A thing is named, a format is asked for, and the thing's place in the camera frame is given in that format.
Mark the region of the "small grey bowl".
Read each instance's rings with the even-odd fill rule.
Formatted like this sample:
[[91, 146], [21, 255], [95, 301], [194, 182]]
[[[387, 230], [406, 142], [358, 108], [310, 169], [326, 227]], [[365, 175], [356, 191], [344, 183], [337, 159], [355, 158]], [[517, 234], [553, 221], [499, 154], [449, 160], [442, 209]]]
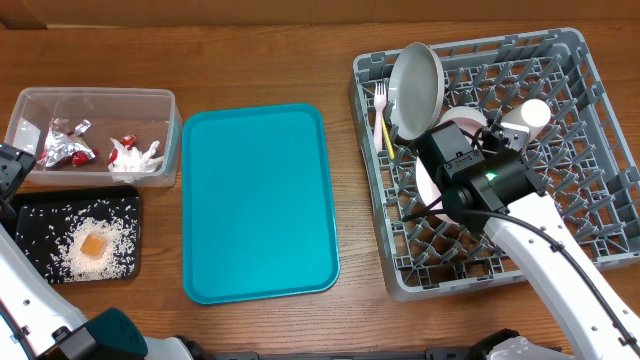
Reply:
[[450, 108], [440, 117], [438, 124], [447, 121], [453, 121], [461, 130], [471, 135], [487, 125], [487, 118], [480, 111], [466, 106]]

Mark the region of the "white plate with cutlery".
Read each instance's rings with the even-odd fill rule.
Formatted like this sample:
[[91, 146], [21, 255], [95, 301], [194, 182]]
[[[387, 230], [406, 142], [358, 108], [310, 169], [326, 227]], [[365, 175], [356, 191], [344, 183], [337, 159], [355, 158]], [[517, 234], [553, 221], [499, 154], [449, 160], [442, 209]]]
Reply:
[[[429, 175], [429, 173], [427, 172], [424, 164], [421, 162], [420, 158], [416, 158], [416, 163], [415, 163], [415, 176], [416, 176], [416, 186], [418, 189], [418, 193], [421, 197], [422, 202], [425, 205], [430, 205], [431, 203], [433, 203], [437, 198], [440, 197], [441, 193], [437, 187], [437, 185], [433, 182], [433, 180], [431, 179], [431, 176]], [[438, 202], [437, 204], [435, 204], [431, 210], [442, 210], [443, 206], [442, 206], [442, 202]], [[454, 220], [452, 220], [451, 218], [449, 218], [446, 214], [438, 214], [435, 215], [437, 218], [439, 218], [442, 221], [451, 223], [451, 224], [458, 224], [456, 223]]]

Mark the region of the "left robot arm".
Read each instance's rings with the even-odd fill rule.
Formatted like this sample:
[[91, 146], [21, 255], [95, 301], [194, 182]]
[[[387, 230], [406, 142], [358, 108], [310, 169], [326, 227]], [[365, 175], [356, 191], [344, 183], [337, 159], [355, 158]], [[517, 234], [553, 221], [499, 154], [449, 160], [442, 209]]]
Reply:
[[187, 360], [193, 354], [178, 337], [143, 336], [115, 308], [87, 319], [45, 281], [2, 229], [1, 357]]

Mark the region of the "foil wrapper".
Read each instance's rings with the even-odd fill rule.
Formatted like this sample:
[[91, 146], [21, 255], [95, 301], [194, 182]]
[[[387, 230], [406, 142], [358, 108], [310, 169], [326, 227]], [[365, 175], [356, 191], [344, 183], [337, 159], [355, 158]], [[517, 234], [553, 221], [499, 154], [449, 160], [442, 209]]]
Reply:
[[92, 123], [86, 119], [75, 127], [70, 125], [69, 119], [52, 119], [38, 165], [53, 168], [62, 162], [70, 162], [78, 167], [94, 160], [96, 152], [82, 138], [91, 126]]

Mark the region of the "red ketchup packet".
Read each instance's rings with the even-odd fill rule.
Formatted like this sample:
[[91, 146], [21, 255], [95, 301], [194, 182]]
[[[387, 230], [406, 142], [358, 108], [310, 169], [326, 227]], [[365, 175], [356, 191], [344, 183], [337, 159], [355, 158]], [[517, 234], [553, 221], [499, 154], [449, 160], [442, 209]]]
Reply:
[[109, 155], [109, 164], [124, 163], [131, 157], [131, 151], [137, 142], [137, 137], [133, 134], [126, 135], [120, 140], [110, 139], [113, 149]]

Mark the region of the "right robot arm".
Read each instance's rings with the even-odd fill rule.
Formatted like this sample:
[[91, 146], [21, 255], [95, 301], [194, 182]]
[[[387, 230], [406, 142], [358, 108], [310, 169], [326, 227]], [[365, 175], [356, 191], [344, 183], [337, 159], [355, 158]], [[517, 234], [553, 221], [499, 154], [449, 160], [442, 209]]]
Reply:
[[527, 127], [494, 123], [475, 135], [447, 121], [414, 146], [444, 214], [485, 233], [522, 271], [569, 340], [575, 359], [636, 359], [639, 318], [580, 248], [523, 151]]

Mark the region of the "white napkin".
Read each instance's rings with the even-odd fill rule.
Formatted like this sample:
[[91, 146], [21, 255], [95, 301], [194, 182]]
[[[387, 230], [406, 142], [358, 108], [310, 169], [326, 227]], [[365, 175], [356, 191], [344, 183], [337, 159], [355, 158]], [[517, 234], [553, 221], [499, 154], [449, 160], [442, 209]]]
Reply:
[[155, 156], [159, 145], [158, 140], [153, 141], [146, 152], [134, 146], [129, 160], [115, 165], [108, 164], [112, 179], [132, 184], [146, 173], [155, 172], [164, 161], [163, 156]]

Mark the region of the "grey round plate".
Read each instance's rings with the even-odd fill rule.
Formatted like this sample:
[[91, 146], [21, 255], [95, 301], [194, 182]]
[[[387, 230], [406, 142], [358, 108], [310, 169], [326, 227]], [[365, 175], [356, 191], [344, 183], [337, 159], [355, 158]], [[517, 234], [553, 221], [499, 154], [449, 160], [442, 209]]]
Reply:
[[405, 47], [389, 78], [390, 121], [397, 127], [397, 135], [410, 141], [434, 127], [444, 91], [444, 70], [437, 54], [420, 42]]

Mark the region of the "yellow plastic spoon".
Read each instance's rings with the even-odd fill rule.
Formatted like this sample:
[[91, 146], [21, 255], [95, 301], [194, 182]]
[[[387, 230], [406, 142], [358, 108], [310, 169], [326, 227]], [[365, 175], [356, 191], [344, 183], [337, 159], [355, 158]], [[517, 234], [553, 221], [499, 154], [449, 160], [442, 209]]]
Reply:
[[383, 128], [383, 136], [384, 136], [384, 141], [385, 141], [385, 145], [386, 145], [386, 149], [388, 152], [388, 156], [390, 160], [394, 160], [395, 159], [395, 151], [393, 148], [393, 144], [391, 142], [391, 138], [390, 138], [390, 133], [388, 130], [388, 127], [386, 125], [386, 121], [382, 120], [382, 128]]

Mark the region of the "white paper cup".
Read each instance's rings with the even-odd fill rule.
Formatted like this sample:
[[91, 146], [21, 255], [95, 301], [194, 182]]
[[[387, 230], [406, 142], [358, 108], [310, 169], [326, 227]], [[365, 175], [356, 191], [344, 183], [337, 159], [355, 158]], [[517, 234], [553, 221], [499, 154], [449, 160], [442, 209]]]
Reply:
[[534, 140], [551, 120], [551, 110], [542, 100], [530, 99], [509, 111], [502, 122], [527, 127]]

